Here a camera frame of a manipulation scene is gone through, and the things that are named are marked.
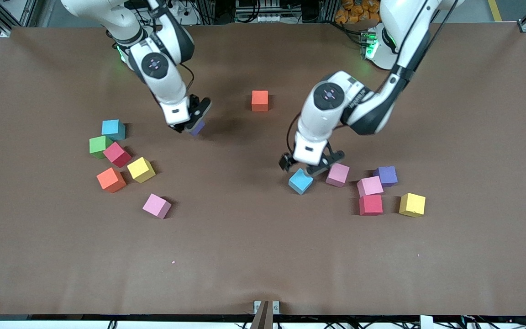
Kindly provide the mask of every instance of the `yellow tape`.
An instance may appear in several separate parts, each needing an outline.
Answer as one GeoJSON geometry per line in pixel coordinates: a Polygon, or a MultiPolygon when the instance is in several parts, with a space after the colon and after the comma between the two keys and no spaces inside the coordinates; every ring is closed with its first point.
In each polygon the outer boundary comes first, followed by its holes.
{"type": "Polygon", "coordinates": [[[488,0],[488,6],[490,6],[490,12],[494,21],[503,21],[503,18],[500,17],[499,7],[496,5],[496,0],[488,0]]]}

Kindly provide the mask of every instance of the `green cube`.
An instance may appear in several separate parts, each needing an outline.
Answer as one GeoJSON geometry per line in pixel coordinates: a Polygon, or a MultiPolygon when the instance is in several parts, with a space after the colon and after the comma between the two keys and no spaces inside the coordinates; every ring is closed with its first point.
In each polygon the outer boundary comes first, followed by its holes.
{"type": "Polygon", "coordinates": [[[107,136],[100,136],[88,140],[88,152],[97,159],[106,158],[103,151],[106,150],[113,141],[107,136]]]}

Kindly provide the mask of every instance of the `floor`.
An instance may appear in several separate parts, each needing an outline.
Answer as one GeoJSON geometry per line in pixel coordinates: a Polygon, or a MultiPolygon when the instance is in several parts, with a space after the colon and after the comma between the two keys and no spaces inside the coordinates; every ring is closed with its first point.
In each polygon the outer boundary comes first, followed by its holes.
{"type": "MultiPolygon", "coordinates": [[[[17,4],[23,3],[25,0],[9,0],[5,2],[6,6],[10,5],[12,8],[17,4]]],[[[74,17],[62,6],[60,0],[47,0],[44,2],[47,10],[43,10],[44,14],[40,17],[40,26],[45,27],[100,27],[98,23],[74,17]]],[[[526,0],[465,0],[465,2],[457,7],[448,19],[449,22],[466,23],[479,21],[495,21],[501,19],[503,21],[516,21],[523,17],[526,13],[526,0]],[[491,10],[491,5],[497,6],[497,11],[491,10]]],[[[446,12],[441,12],[436,17],[436,22],[441,22],[445,17],[446,12]]]]}

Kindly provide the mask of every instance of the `yellow cube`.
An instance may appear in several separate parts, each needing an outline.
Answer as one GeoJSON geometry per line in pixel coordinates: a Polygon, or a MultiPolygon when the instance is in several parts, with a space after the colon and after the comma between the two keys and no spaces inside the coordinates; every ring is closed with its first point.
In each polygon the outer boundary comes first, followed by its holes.
{"type": "Polygon", "coordinates": [[[411,217],[419,217],[425,213],[426,197],[407,193],[401,196],[399,214],[411,217]]]}
{"type": "Polygon", "coordinates": [[[133,179],[139,183],[143,183],[144,181],[147,181],[148,179],[155,176],[155,171],[152,168],[152,164],[144,157],[141,157],[128,164],[127,169],[129,169],[131,177],[133,177],[133,179]]]}

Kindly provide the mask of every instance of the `orange bag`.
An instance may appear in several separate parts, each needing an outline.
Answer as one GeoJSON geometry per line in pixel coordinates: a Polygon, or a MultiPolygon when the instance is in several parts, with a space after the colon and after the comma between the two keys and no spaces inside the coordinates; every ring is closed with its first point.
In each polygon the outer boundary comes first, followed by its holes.
{"type": "Polygon", "coordinates": [[[378,15],[378,13],[370,12],[369,19],[376,19],[377,21],[380,21],[380,16],[378,15]]]}
{"type": "Polygon", "coordinates": [[[342,7],[349,11],[354,6],[354,0],[342,0],[342,7]]]}
{"type": "Polygon", "coordinates": [[[368,11],[364,11],[361,16],[359,17],[359,20],[360,21],[364,21],[365,19],[369,19],[369,12],[368,11]]]}
{"type": "Polygon", "coordinates": [[[339,24],[344,24],[346,21],[348,21],[348,12],[342,9],[339,9],[336,12],[336,17],[334,17],[334,21],[339,24]]]}
{"type": "Polygon", "coordinates": [[[372,13],[379,12],[380,2],[378,0],[363,0],[363,9],[372,13]]]}
{"type": "Polygon", "coordinates": [[[350,9],[350,14],[354,16],[360,16],[363,12],[363,6],[353,6],[352,9],[350,9]]]}

